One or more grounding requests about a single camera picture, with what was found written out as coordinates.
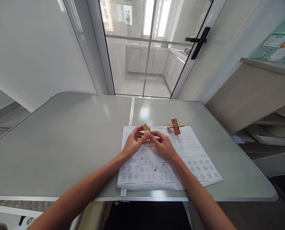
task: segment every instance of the black door handle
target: black door handle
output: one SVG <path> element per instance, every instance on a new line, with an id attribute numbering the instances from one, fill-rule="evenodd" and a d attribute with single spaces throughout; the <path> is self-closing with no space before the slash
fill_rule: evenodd
<path id="1" fill-rule="evenodd" d="M 210 31 L 210 27 L 205 27 L 205 29 L 201 35 L 201 38 L 190 38 L 190 37 L 185 38 L 185 41 L 187 41 L 187 42 L 197 42 L 198 43 L 196 49 L 194 50 L 194 52 L 191 56 L 192 60 L 195 60 L 197 58 L 197 56 L 198 56 L 198 54 L 199 54 L 199 52 L 203 46 L 203 43 L 205 43 L 207 41 L 206 37 L 207 37 L 209 31 Z"/>

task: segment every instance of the sliding glass door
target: sliding glass door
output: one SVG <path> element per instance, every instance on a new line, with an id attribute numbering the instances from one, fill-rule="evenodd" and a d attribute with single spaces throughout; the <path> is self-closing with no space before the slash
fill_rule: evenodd
<path id="1" fill-rule="evenodd" d="M 225 0 L 87 3 L 93 26 L 100 17 L 104 28 L 109 62 L 102 65 L 111 70 L 116 95 L 176 99 Z M 98 35 L 100 54 L 102 40 Z"/>

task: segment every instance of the cabinet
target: cabinet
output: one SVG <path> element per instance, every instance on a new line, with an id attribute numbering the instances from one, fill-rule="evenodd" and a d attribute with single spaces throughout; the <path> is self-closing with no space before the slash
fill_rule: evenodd
<path id="1" fill-rule="evenodd" d="M 172 78 L 176 64 L 177 64 L 177 58 L 172 55 L 172 60 L 171 60 L 171 63 L 170 63 L 169 69 L 168 69 L 168 73 L 167 73 L 167 77 L 166 77 L 166 81 L 167 81 L 168 85 L 169 85 L 170 80 Z"/>
<path id="2" fill-rule="evenodd" d="M 150 50 L 149 63 L 148 63 L 148 73 L 151 73 L 151 71 L 152 71 L 154 54 L 155 54 L 155 50 Z M 141 55 L 140 55 L 140 68 L 139 68 L 139 71 L 137 71 L 137 72 L 145 73 L 147 56 L 148 56 L 148 49 L 142 48 L 141 49 Z"/>
<path id="3" fill-rule="evenodd" d="M 167 62 L 166 62 L 166 65 L 165 65 L 165 69 L 164 69 L 164 73 L 163 73 L 164 78 L 165 78 L 166 81 L 167 81 L 167 74 L 168 74 L 168 70 L 169 70 L 169 67 L 170 67 L 170 64 L 171 64 L 171 61 L 172 61 L 172 57 L 173 57 L 172 53 L 169 52 L 168 58 L 167 58 Z"/>
<path id="4" fill-rule="evenodd" d="M 154 74 L 163 74 L 167 62 L 169 51 L 155 50 L 152 72 Z"/>
<path id="5" fill-rule="evenodd" d="M 126 47 L 127 71 L 139 72 L 140 53 L 141 53 L 141 48 Z"/>
<path id="6" fill-rule="evenodd" d="M 179 59 L 177 59 L 176 66 L 175 66 L 175 69 L 173 71 L 173 75 L 171 77 L 170 83 L 169 83 L 169 89 L 171 92 L 174 90 L 174 87 L 178 81 L 178 78 L 181 75 L 183 67 L 184 67 L 184 63 L 182 61 L 180 61 Z"/>

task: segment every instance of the glass panel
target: glass panel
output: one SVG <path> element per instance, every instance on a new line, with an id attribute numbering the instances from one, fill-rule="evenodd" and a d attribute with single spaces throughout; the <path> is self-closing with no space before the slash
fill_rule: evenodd
<path id="1" fill-rule="evenodd" d="M 142 95 L 148 42 L 106 38 L 110 68 L 117 94 Z"/>
<path id="2" fill-rule="evenodd" d="M 145 96 L 171 97 L 191 47 L 161 43 L 151 46 L 154 58 L 146 77 Z"/>
<path id="3" fill-rule="evenodd" d="M 153 39 L 185 42 L 186 37 L 196 37 L 210 0 L 158 0 L 159 7 L 154 21 Z"/>
<path id="4" fill-rule="evenodd" d="M 153 5 L 154 0 L 100 0 L 105 34 L 147 38 L 150 36 Z"/>

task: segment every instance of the table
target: table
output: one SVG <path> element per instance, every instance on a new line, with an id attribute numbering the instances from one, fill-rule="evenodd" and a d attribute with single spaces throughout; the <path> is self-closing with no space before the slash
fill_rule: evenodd
<path id="1" fill-rule="evenodd" d="M 113 159 L 123 126 L 191 126 L 223 182 L 216 201 L 275 201 L 271 183 L 198 102 L 59 93 L 0 138 L 0 200 L 55 201 Z M 97 201 L 188 201 L 185 191 L 129 191 L 117 173 Z"/>

